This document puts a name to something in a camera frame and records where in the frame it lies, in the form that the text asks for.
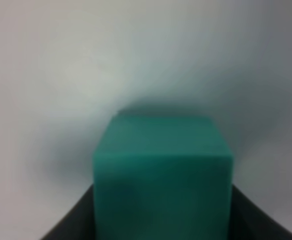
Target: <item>white backdrop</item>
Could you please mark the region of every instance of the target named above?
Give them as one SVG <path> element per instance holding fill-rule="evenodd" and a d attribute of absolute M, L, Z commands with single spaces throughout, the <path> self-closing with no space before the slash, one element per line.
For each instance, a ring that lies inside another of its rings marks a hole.
<path fill-rule="evenodd" d="M 153 106 L 211 115 L 292 231 L 292 0 L 0 0 L 0 240 L 51 229 L 111 116 Z"/>

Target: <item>white wall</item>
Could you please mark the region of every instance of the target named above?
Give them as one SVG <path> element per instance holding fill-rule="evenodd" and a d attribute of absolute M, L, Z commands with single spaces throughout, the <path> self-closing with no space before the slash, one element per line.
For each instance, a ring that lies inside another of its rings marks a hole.
<path fill-rule="evenodd" d="M 0 240 L 43 236 L 110 117 L 149 106 L 213 116 L 292 231 L 292 0 L 0 0 Z"/>

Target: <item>green cube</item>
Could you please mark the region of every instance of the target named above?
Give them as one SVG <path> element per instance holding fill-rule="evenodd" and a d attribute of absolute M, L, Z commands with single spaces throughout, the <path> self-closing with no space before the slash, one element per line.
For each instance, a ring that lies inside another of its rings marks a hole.
<path fill-rule="evenodd" d="M 209 118 L 113 118 L 93 156 L 96 239 L 226 240 L 232 167 Z"/>

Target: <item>teal block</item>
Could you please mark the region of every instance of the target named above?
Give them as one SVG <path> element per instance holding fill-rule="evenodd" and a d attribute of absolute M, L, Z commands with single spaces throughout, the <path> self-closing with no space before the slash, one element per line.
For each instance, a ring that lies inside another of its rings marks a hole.
<path fill-rule="evenodd" d="M 93 156 L 96 239 L 226 240 L 232 167 L 209 118 L 113 118 Z"/>

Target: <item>cube front face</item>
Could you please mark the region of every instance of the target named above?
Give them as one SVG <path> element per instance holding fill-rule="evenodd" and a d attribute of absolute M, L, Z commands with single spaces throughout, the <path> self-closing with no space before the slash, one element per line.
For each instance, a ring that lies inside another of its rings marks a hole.
<path fill-rule="evenodd" d="M 220 153 L 97 151 L 97 240 L 226 240 L 232 164 Z"/>

